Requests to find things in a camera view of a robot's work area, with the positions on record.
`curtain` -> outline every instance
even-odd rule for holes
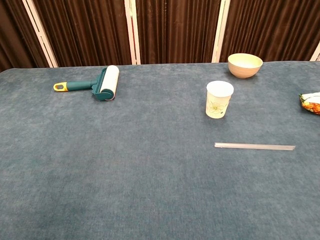
[[[33,0],[60,67],[132,64],[123,0]]]
[[[220,0],[136,0],[142,64],[210,63]]]
[[[220,62],[234,53],[309,61],[320,40],[320,0],[231,0]]]
[[[0,1],[0,72],[49,67],[21,0]]]

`bowl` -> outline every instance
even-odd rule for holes
[[[228,57],[230,72],[240,79],[250,78],[255,75],[263,63],[261,58],[247,53],[235,53]]]

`white paper cup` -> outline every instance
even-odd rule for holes
[[[213,119],[220,119],[226,114],[234,86],[226,81],[212,81],[206,86],[205,113]]]

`table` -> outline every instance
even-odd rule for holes
[[[0,74],[0,239],[320,239],[320,62],[123,65],[116,97],[54,92],[103,66]],[[206,85],[233,84],[226,115]],[[296,145],[293,151],[214,142]]]

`white adhesive roll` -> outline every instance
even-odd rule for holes
[[[116,96],[118,77],[119,77],[119,68],[115,65],[108,66],[104,74],[103,82],[100,88],[100,93],[111,91],[113,92],[112,99],[114,99]]]

